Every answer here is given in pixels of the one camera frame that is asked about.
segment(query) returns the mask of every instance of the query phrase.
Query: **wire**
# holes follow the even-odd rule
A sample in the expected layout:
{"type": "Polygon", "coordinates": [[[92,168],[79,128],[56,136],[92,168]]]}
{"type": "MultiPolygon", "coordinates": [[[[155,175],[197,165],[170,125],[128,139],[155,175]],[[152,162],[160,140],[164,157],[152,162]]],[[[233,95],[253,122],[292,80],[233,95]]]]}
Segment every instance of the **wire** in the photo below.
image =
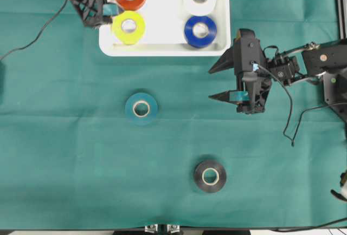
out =
{"type": "Polygon", "coordinates": [[[261,66],[261,65],[259,65],[259,64],[257,64],[257,65],[258,65],[258,67],[259,67],[261,70],[263,70],[263,71],[267,72],[268,74],[270,74],[270,76],[271,76],[272,78],[274,78],[274,79],[282,86],[282,88],[284,89],[284,91],[287,93],[287,95],[288,95],[288,97],[289,97],[289,100],[290,100],[290,111],[289,111],[289,115],[288,115],[288,120],[287,120],[286,127],[285,127],[284,130],[283,130],[283,136],[285,136],[286,138],[288,138],[288,139],[292,142],[292,146],[294,146],[294,139],[291,138],[290,136],[288,136],[288,135],[286,134],[287,129],[288,129],[288,127],[289,127],[289,124],[290,124],[290,122],[291,122],[292,114],[293,114],[293,98],[292,98],[291,94],[289,93],[288,89],[284,86],[284,84],[283,84],[273,73],[271,73],[269,70],[267,70],[267,69],[264,68],[263,66],[261,66]]]}
{"type": "Polygon", "coordinates": [[[276,45],[269,45],[268,47],[264,48],[263,53],[265,53],[266,49],[276,49],[275,55],[280,53],[280,49],[276,45]]]}
{"type": "Polygon", "coordinates": [[[319,106],[319,107],[314,107],[314,108],[310,108],[310,109],[304,110],[304,111],[301,113],[301,115],[300,115],[299,123],[298,123],[298,125],[297,125],[297,129],[295,130],[295,134],[294,134],[294,137],[293,137],[293,143],[294,143],[294,141],[295,141],[295,138],[296,138],[297,135],[298,135],[299,128],[300,128],[300,125],[301,125],[301,122],[302,122],[302,120],[303,120],[303,116],[304,116],[305,113],[310,112],[310,111],[313,111],[313,110],[317,110],[317,109],[330,108],[330,107],[340,106],[340,105],[347,105],[347,102],[337,102],[337,103],[333,103],[333,104],[330,104],[330,105],[324,105],[324,106],[319,106]]]}
{"type": "Polygon", "coordinates": [[[286,232],[298,232],[298,231],[310,231],[310,230],[315,230],[315,229],[321,229],[321,228],[327,228],[330,227],[331,225],[337,224],[337,223],[342,223],[344,221],[347,221],[347,218],[343,218],[340,220],[334,220],[330,223],[326,223],[326,224],[322,224],[319,226],[312,226],[312,227],[307,227],[307,228],[299,228],[299,229],[293,229],[293,230],[273,230],[274,232],[282,232],[282,233],[286,233],[286,232]]]}
{"type": "Polygon", "coordinates": [[[58,12],[56,14],[54,14],[53,17],[51,17],[44,25],[43,27],[40,29],[40,31],[38,32],[37,36],[35,37],[34,40],[32,40],[29,44],[23,46],[23,47],[18,47],[18,48],[13,48],[12,50],[8,51],[6,54],[4,54],[3,56],[0,57],[0,62],[2,60],[4,60],[7,56],[9,56],[10,54],[16,52],[16,51],[20,51],[20,50],[24,50],[26,48],[28,48],[29,46],[31,46],[32,44],[34,44],[41,36],[41,34],[43,33],[43,31],[46,29],[46,27],[61,13],[61,11],[65,8],[66,4],[67,4],[68,0],[65,0],[63,5],[61,6],[61,8],[58,10],[58,12]]]}
{"type": "Polygon", "coordinates": [[[344,233],[341,229],[337,229],[339,232],[341,232],[344,235],[347,235],[346,233],[344,233]]]}

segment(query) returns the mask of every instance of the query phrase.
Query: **green tablecloth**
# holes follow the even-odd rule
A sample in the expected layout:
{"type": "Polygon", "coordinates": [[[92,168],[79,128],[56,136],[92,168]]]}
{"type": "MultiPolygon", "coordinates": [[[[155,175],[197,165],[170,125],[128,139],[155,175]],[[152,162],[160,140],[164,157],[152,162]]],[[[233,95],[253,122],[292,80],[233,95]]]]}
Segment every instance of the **green tablecloth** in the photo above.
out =
{"type": "MultiPolygon", "coordinates": [[[[63,0],[0,0],[0,54],[31,40],[63,0]]],[[[281,50],[338,38],[335,0],[231,0],[233,36],[251,28],[281,50]]],[[[274,85],[267,113],[246,116],[208,95],[235,88],[233,71],[208,75],[216,57],[112,58],[69,7],[30,49],[4,61],[0,105],[0,229],[114,229],[318,225],[346,216],[330,195],[346,168],[344,124],[330,110],[305,116],[291,144],[281,131],[288,97],[274,85]],[[125,119],[140,90],[159,119],[125,119]],[[228,182],[194,184],[205,158],[228,182]]],[[[299,84],[298,114],[322,88],[299,84]]]]}

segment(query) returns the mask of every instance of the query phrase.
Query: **metal frame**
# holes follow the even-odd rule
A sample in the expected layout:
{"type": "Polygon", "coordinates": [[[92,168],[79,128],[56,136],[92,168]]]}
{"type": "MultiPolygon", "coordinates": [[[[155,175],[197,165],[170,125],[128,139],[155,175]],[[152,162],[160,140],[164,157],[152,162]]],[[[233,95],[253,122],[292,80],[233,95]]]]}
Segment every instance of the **metal frame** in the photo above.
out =
{"type": "Polygon", "coordinates": [[[340,38],[347,38],[347,0],[336,0],[338,8],[338,20],[340,38]]]}
{"type": "MultiPolygon", "coordinates": [[[[347,226],[334,226],[334,229],[346,229],[347,226]]],[[[252,227],[252,228],[227,228],[227,227],[189,227],[189,226],[180,226],[180,230],[185,231],[276,231],[276,230],[296,230],[296,229],[313,229],[313,230],[328,230],[331,229],[331,227],[322,227],[322,228],[315,228],[312,226],[293,226],[293,227],[252,227]]],[[[135,231],[135,232],[144,232],[145,227],[136,227],[136,228],[129,228],[129,229],[88,229],[88,230],[35,230],[35,229],[19,229],[19,230],[0,230],[0,232],[6,232],[6,234],[10,234],[15,231],[135,231]]]]}

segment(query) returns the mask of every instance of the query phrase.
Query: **yellow tape roll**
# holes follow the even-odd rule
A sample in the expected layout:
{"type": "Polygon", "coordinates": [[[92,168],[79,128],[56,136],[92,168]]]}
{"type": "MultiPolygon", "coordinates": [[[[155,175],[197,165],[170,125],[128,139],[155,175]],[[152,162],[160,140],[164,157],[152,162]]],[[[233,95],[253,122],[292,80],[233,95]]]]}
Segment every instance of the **yellow tape roll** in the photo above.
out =
{"type": "Polygon", "coordinates": [[[136,44],[145,33],[146,24],[141,15],[125,11],[113,19],[112,31],[123,44],[136,44]]]}

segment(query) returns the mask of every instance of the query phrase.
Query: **black tape roll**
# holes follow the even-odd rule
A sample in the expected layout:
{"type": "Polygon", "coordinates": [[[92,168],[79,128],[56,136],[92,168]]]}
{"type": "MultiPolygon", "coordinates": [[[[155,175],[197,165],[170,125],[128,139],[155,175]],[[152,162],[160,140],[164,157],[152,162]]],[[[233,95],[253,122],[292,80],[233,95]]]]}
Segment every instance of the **black tape roll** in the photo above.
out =
{"type": "Polygon", "coordinates": [[[216,193],[220,191],[227,182],[227,173],[224,167],[216,161],[208,160],[200,163],[194,171],[194,181],[196,185],[207,193],[216,193]],[[214,182],[207,182],[204,174],[208,170],[216,173],[214,182]]]}

